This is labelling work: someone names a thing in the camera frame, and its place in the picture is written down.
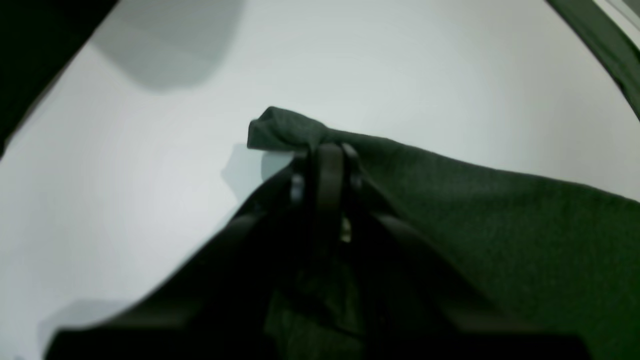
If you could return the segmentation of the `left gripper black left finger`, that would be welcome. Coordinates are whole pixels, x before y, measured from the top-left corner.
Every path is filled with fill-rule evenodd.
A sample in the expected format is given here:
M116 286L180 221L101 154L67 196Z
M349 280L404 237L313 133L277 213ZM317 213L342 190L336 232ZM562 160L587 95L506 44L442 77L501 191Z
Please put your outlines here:
M340 238L344 178L340 146L296 153L158 289L100 325L60 330L46 359L263 357L277 278L326 257Z

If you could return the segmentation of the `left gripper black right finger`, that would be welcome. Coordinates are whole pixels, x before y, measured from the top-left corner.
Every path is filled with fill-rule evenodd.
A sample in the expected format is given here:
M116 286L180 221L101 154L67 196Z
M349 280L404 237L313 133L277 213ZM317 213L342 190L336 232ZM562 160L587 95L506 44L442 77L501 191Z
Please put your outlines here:
M368 360L590 360L580 336L546 330L494 305L402 220L342 146L354 270Z

